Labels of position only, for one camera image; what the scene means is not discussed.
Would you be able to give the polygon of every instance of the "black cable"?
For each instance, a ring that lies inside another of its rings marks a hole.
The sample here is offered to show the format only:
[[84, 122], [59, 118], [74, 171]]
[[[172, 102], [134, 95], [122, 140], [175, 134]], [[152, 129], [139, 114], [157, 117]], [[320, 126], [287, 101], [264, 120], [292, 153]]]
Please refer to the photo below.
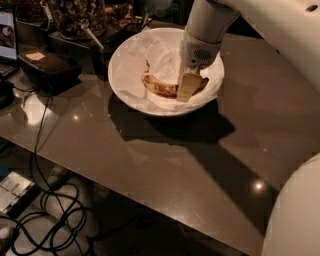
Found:
[[[46, 183], [46, 185], [48, 186], [49, 188], [49, 191], [51, 191], [53, 193], [53, 195], [56, 197], [60, 207], [61, 207], [61, 210], [62, 212], [65, 212], [64, 208], [63, 208], [63, 205], [59, 199], [59, 197], [57, 195], [55, 195], [55, 192], [53, 191], [53, 189], [51, 188], [50, 184], [48, 183], [48, 181], [46, 180], [46, 178], [44, 177], [42, 171], [41, 171], [41, 168], [40, 168], [40, 165], [38, 163], [38, 158], [37, 158], [37, 152], [38, 152], [38, 145], [39, 145], [39, 142], [40, 142], [40, 137], [42, 135], [42, 131], [43, 131], [43, 127], [44, 127], [44, 121], [45, 121], [45, 116], [46, 116], [46, 112], [47, 112], [47, 109], [48, 109], [48, 106], [49, 106], [49, 100], [51, 99], [51, 91], [52, 91], [52, 86], [51, 84], [49, 84], [49, 87], [50, 87], [50, 90], [49, 90], [49, 93], [47, 95], [47, 101], [45, 103], [45, 108], [44, 108], [44, 111], [43, 111], [43, 114], [42, 114], [42, 118], [41, 118], [41, 121], [40, 121], [40, 126], [39, 126], [39, 130], [38, 130], [38, 134], [37, 134], [37, 138], [36, 138], [36, 144], [35, 144], [35, 147], [34, 147], [34, 151], [33, 151], [33, 159], [35, 161], [35, 164], [36, 164], [36, 168], [40, 174], [40, 176], [42, 177], [42, 179], [44, 180], [44, 182]], [[72, 228], [70, 227], [69, 225], [69, 222], [68, 222], [68, 219], [66, 219], [66, 224], [67, 224], [67, 227], [69, 228], [70, 232], [73, 233], [73, 230]], [[81, 247], [77, 241], [77, 239], [75, 239], [75, 243], [77, 244], [77, 247], [81, 253], [81, 255], [84, 255], [82, 250], [81, 250]]]

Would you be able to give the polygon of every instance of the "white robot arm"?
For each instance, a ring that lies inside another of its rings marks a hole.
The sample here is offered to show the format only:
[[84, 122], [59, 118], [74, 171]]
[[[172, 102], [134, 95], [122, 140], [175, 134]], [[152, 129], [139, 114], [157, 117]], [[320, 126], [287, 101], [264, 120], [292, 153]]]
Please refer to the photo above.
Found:
[[[237, 11], [320, 93], [317, 0], [195, 0], [181, 44], [182, 76], [213, 63]], [[197, 58], [199, 51], [208, 51], [204, 56], [211, 58], [206, 58], [207, 62], [203, 56]], [[319, 170], [320, 154], [299, 168], [280, 192], [262, 256], [320, 255]]]
[[[197, 72], [196, 67], [201, 69], [213, 63], [226, 29], [239, 12], [320, 93], [320, 8], [317, 3], [317, 0], [195, 0], [182, 44], [180, 77], [185, 72]], [[199, 50], [199, 41], [207, 44], [202, 50]], [[204, 53], [208, 49], [211, 58], [207, 63], [197, 63], [194, 52]]]

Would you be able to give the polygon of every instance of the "gray tabletop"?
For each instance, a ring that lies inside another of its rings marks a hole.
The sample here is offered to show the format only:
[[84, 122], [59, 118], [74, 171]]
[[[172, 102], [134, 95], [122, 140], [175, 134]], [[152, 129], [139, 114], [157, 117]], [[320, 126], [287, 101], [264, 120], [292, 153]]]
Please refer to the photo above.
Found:
[[[55, 96], [39, 155], [248, 255], [260, 255], [273, 202], [320, 152], [320, 97], [264, 40], [226, 35], [217, 101], [176, 118], [128, 108], [108, 82]], [[16, 86], [30, 82], [22, 71]], [[0, 111], [0, 136], [30, 151], [45, 98]]]

